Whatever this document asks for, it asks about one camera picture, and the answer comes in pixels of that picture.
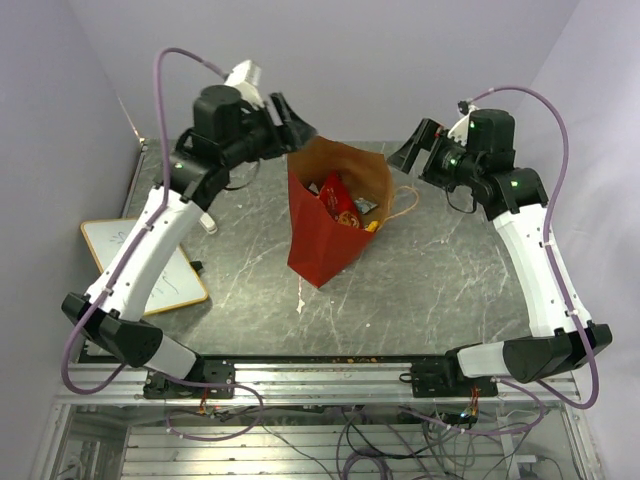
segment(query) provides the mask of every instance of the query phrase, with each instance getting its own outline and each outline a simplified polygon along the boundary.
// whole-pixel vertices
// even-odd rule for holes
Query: wire
[[[515,435],[516,433],[524,433],[527,432],[529,430],[531,430],[533,427],[535,427],[536,425],[538,425],[542,420],[544,420],[545,417],[545,406],[542,403],[542,400],[540,400],[540,398],[538,398],[538,396],[527,390],[524,387],[521,387],[520,385],[517,385],[515,383],[510,382],[509,380],[505,380],[504,378],[496,378],[496,382],[498,383],[503,383],[504,385],[511,387],[515,390],[518,390],[522,393],[524,393],[525,395],[528,395],[529,397],[531,397],[533,399],[534,402],[536,402],[538,404],[539,407],[539,411],[538,411],[538,417],[532,421],[531,423],[527,423],[522,427],[517,427],[511,430],[507,430],[507,431],[502,431],[500,429],[495,429],[495,430],[487,430],[487,431],[477,431],[477,430],[471,430],[471,429],[464,429],[464,428],[460,428],[460,427],[454,427],[452,425],[448,425],[446,423],[444,423],[442,420],[440,419],[436,419],[433,417],[429,417],[427,415],[423,415],[421,413],[415,412],[411,409],[402,407],[401,410],[413,415],[414,417],[420,418],[422,420],[426,420],[429,423],[432,423],[434,425],[438,425],[440,427],[446,428],[448,431],[453,431],[456,433],[464,433],[466,435],[472,435],[472,436],[487,436],[487,437],[495,437],[495,436],[499,436],[499,435]]]
[[[558,397],[563,402],[571,405],[573,408],[577,408],[579,410],[586,410],[591,408],[597,401],[598,395],[600,393],[600,377],[598,375],[598,366],[596,365],[595,354],[593,353],[593,349],[591,348],[591,343],[589,342],[589,338],[587,337],[586,332],[584,331],[584,327],[582,326],[582,322],[578,317],[578,313],[576,311],[575,305],[573,304],[573,299],[571,294],[569,293],[569,289],[567,288],[567,284],[562,277],[562,273],[560,272],[560,267],[558,266],[558,261],[556,259],[555,252],[553,251],[553,245],[549,242],[549,238],[551,237],[551,219],[553,217],[553,211],[556,206],[556,201],[558,200],[558,196],[560,195],[560,189],[562,188],[562,184],[564,183],[565,176],[567,174],[567,167],[569,165],[569,135],[567,133],[567,127],[560,115],[560,112],[556,109],[556,107],[543,95],[532,90],[527,87],[520,87],[517,85],[504,85],[501,87],[491,88],[488,91],[478,95],[473,98],[471,102],[476,102],[484,97],[487,97],[495,92],[500,91],[517,91],[523,92],[527,95],[531,95],[536,98],[540,102],[544,104],[545,107],[549,109],[552,113],[556,122],[558,123],[558,127],[560,128],[560,134],[562,136],[562,164],[560,166],[560,173],[558,174],[558,180],[556,181],[556,185],[553,188],[553,193],[551,194],[551,198],[549,199],[549,204],[547,205],[547,211],[544,217],[544,224],[542,228],[542,240],[544,243],[545,252],[547,254],[547,258],[549,260],[549,265],[551,267],[551,271],[556,278],[556,282],[558,284],[558,289],[562,295],[564,303],[567,306],[567,310],[569,315],[571,316],[571,320],[573,321],[578,335],[580,337],[580,341],[582,342],[582,346],[584,347],[587,361],[589,363],[589,370],[591,371],[591,395],[589,399],[584,403],[578,403],[567,396],[560,393],[558,390],[553,388],[551,385],[548,385],[546,382],[542,380],[538,380],[538,383],[542,385],[549,392],[553,393],[556,397]]]
[[[547,460],[552,462],[556,466],[556,468],[558,469],[558,473],[560,474],[560,480],[564,480],[564,475],[562,474],[562,469],[560,468],[560,465],[558,464],[558,462],[556,460],[554,460],[553,458],[550,458],[550,457],[543,457],[543,456],[540,456],[539,458],[543,462],[547,461]]]
[[[89,389],[84,389],[76,386],[71,381],[71,378],[69,376],[69,363],[71,361],[71,353],[75,350],[74,348],[75,343],[80,337],[80,335],[82,334],[82,330],[84,329],[87,322],[89,322],[89,320],[91,319],[95,311],[102,305],[102,303],[106,300],[107,296],[113,291],[113,287],[116,284],[118,277],[120,277],[120,274],[122,273],[125,266],[129,262],[131,256],[133,255],[133,252],[142,241],[142,238],[144,237],[144,235],[151,230],[151,228],[153,227],[153,224],[158,219],[158,217],[162,214],[162,212],[165,211],[165,209],[167,208],[167,204],[169,202],[169,187],[171,182],[171,163],[169,161],[169,139],[167,135],[167,125],[165,121],[164,104],[162,102],[162,76],[161,76],[162,61],[164,57],[169,53],[179,53],[181,55],[185,55],[189,58],[192,58],[193,60],[207,67],[209,70],[213,71],[216,75],[219,75],[222,78],[226,78],[226,75],[224,74],[224,72],[220,68],[216,67],[213,63],[208,62],[202,59],[201,57],[195,55],[194,53],[191,53],[187,50],[183,50],[181,48],[166,48],[160,51],[156,55],[156,58],[153,64],[153,80],[154,80],[154,94],[156,99],[156,114],[158,117],[158,125],[160,127],[160,143],[162,145],[162,179],[163,179],[163,186],[164,186],[162,202],[160,203],[160,206],[157,208],[157,210],[151,214],[151,216],[146,222],[145,227],[141,228],[140,231],[138,231],[138,233],[133,237],[131,243],[129,244],[127,249],[124,251],[122,258],[113,269],[113,272],[111,272],[111,276],[109,277],[109,280],[107,281],[104,290],[96,297],[95,301],[89,306],[87,311],[82,315],[82,317],[80,318],[76,326],[71,331],[69,338],[67,338],[67,341],[65,342],[64,350],[62,352],[60,376],[62,377],[62,382],[64,383],[64,385],[71,392],[78,395],[91,395],[104,390],[126,366],[124,363],[118,366],[118,368],[116,368],[113,371],[113,373],[111,373],[111,375],[109,375],[109,377],[105,381],[100,383],[98,386],[94,388],[89,388]]]
[[[312,457],[311,455],[307,455],[306,453],[298,450],[296,447],[293,446],[292,443],[290,443],[286,438],[284,438],[282,435],[280,435],[279,433],[276,433],[274,431],[269,430],[266,425],[262,424],[262,428],[264,428],[267,433],[270,433],[271,435],[273,435],[276,438],[279,438],[280,440],[282,440],[284,443],[286,443],[289,447],[291,447],[291,449],[295,452],[298,452],[300,455],[302,455],[303,457],[308,458],[309,460],[313,460],[314,462],[316,462],[318,465],[320,465],[322,467],[322,469],[325,471],[325,473],[329,476],[329,478],[331,480],[333,479],[333,475],[331,475],[331,472],[329,471],[329,469],[327,467],[324,466],[324,464],[318,460],[316,457]]]
[[[522,444],[524,443],[525,439],[529,436],[530,433],[531,433],[531,430],[525,432],[525,434],[522,436],[522,438],[520,439],[520,441],[518,442],[516,447],[513,449],[513,452],[511,452],[509,455],[506,455],[506,456],[502,457],[500,460],[498,460],[498,463],[496,463],[493,467],[491,467],[491,469],[485,474],[485,476],[482,477],[482,480],[486,480],[486,478],[489,476],[489,474],[491,472],[493,472],[496,468],[498,468],[500,466],[500,464],[502,462],[506,461],[508,458],[511,459],[509,461],[509,466],[507,467],[507,476],[509,476],[509,470],[511,469],[511,465],[513,463],[513,457],[515,456],[516,453],[518,453],[518,450],[520,449],[520,447],[522,446]]]
[[[204,382],[190,382],[188,380],[182,380],[176,377],[172,377],[171,375],[164,374],[162,372],[158,372],[164,375],[171,382],[177,383],[179,385],[184,385],[185,387],[196,387],[196,388],[216,388],[216,389],[225,389],[225,388],[239,388],[241,390],[246,390],[247,392],[253,394],[258,399],[259,411],[258,416],[245,428],[239,430],[238,432],[231,433],[229,435],[225,435],[223,437],[200,437],[197,435],[189,435],[186,433],[179,432],[176,430],[171,424],[171,415],[174,413],[173,411],[167,413],[165,417],[165,424],[167,425],[167,432],[177,435],[180,438],[186,438],[187,440],[195,440],[198,442],[222,442],[224,440],[231,440],[232,438],[237,438],[240,435],[244,435],[245,433],[252,430],[256,425],[259,425],[262,422],[262,414],[264,413],[264,401],[262,396],[255,391],[251,387],[247,387],[246,385],[240,385],[237,383],[226,384],[226,383],[204,383]]]
[[[242,190],[243,188],[247,188],[249,185],[251,185],[255,181],[256,178],[258,178],[258,172],[260,171],[260,165],[261,165],[261,162],[260,162],[260,160],[258,160],[256,162],[256,166],[253,167],[253,176],[249,180],[247,180],[245,183],[243,183],[242,185],[238,185],[237,187],[224,187],[224,189],[227,192],[236,192],[238,190]]]
[[[342,412],[342,416],[345,419],[345,421],[348,421],[348,417],[347,415]],[[351,443],[351,439],[349,438],[349,429],[353,428],[358,435],[360,435],[360,438],[362,438],[362,440],[367,444],[367,446],[369,447],[369,449],[371,450],[372,453],[368,454],[368,456],[372,456],[374,458],[382,458],[382,457],[386,457],[386,458],[390,458],[392,460],[406,460],[408,458],[415,458],[416,455],[424,452],[427,447],[421,448],[420,450],[416,450],[411,451],[410,455],[399,455],[396,453],[385,453],[382,450],[378,449],[377,447],[375,447],[367,437],[365,437],[364,433],[362,433],[362,431],[355,425],[355,423],[351,422],[348,424],[347,430],[345,432],[345,437],[347,440],[347,444],[349,445],[349,447],[351,448],[352,451],[356,452],[356,453],[362,453],[362,450],[357,449],[356,447],[353,446],[353,444]]]
[[[453,208],[456,212],[460,212],[460,213],[464,213],[466,215],[473,215],[474,213],[476,213],[476,211],[478,210],[478,202],[476,201],[476,199],[473,199],[473,203],[471,204],[471,210],[463,210],[459,207],[456,207],[452,202],[451,202],[451,193],[449,192],[449,186],[447,186],[444,189],[444,194],[447,197],[447,203],[449,204],[449,206],[451,208]]]
[[[422,462],[422,460],[420,460],[418,455],[411,449],[411,446],[407,443],[407,441],[404,439],[404,437],[402,435],[400,435],[400,432],[398,432],[395,428],[393,428],[391,425],[389,425],[386,422],[385,422],[385,425],[389,430],[391,430],[391,432],[393,432],[393,434],[396,437],[398,437],[398,440],[400,440],[400,442],[405,446],[405,448],[409,452],[409,455],[411,457],[415,458],[416,462],[418,463],[418,466],[420,468],[422,468],[422,470],[424,470],[424,472],[426,474],[429,474],[429,470],[427,470],[427,466]]]

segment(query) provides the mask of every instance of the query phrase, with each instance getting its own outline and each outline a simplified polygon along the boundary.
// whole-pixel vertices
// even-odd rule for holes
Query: snack package
[[[337,172],[329,174],[322,186],[322,190],[318,194],[318,198],[324,203],[329,215],[336,222],[355,228],[362,227],[358,209],[353,200],[351,200],[349,190],[344,186]]]

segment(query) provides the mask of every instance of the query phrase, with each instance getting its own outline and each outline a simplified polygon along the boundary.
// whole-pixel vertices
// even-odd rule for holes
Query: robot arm
[[[302,148],[315,130],[288,106],[282,94],[271,100],[280,117],[275,125],[257,84],[260,69],[253,62],[238,65],[224,85],[205,88],[194,102],[194,126],[177,142],[171,154],[167,204],[161,179],[147,199],[143,213],[120,251],[84,295],[70,293],[62,310],[76,324],[103,292],[84,335],[118,360],[191,381],[206,379],[202,358],[166,336],[141,317],[159,275],[176,247],[229,184],[229,172],[243,162],[279,157]],[[136,238],[147,230],[141,238]],[[137,244],[135,255],[129,246]],[[130,256],[121,265],[125,256]],[[109,287],[116,268],[118,282]]]
[[[553,233],[543,240],[548,202],[538,174],[514,168],[515,121],[501,110],[464,112],[452,129],[423,119],[409,140],[388,159],[408,173],[420,150],[430,151],[420,178],[452,192],[471,189],[474,202],[484,208],[507,247],[524,292],[531,336],[455,349],[465,377],[512,376],[527,383],[574,370],[586,362],[586,353],[571,319],[577,313],[594,353],[611,343],[608,325],[596,325],[578,298]],[[575,311],[566,310],[545,249],[550,247],[561,277],[573,297]]]

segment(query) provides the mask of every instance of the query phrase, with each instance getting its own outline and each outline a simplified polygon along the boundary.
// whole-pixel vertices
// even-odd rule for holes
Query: white wall
[[[66,2],[0,7],[0,477],[29,476],[96,273],[79,225],[117,216],[138,140]]]
[[[153,56],[181,46],[225,69],[256,60],[264,94],[283,91],[302,118],[342,140],[405,139],[424,116],[453,121],[458,100],[490,86],[529,85],[577,3],[71,0],[143,136],[158,136]],[[199,90],[218,80],[184,59],[170,59],[165,75],[176,137]]]
[[[554,226],[583,302],[613,330],[614,343],[598,356],[602,393],[589,418],[608,478],[621,480],[638,477],[632,439],[640,428],[638,18],[635,0],[582,0],[533,82],[569,130],[569,173]],[[538,169],[551,191],[561,157],[554,120],[533,100],[515,116],[518,163]]]

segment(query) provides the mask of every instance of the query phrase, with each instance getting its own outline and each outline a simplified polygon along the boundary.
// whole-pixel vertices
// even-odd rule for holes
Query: gray marble surface
[[[351,144],[385,155],[400,146]],[[159,169],[159,145],[151,141],[130,216],[141,212]],[[234,181],[251,174],[239,172]],[[218,232],[207,235],[198,225],[182,243],[191,260],[204,263],[209,300],[148,320],[202,354],[443,353],[527,334],[513,265],[483,214],[458,213],[415,175],[393,175],[396,186],[417,188],[418,207],[390,220],[358,260],[316,289],[287,267],[286,164],[262,162],[249,188],[224,192],[211,206]],[[456,191],[452,201],[468,206],[468,192]],[[401,191],[394,211],[412,202]]]

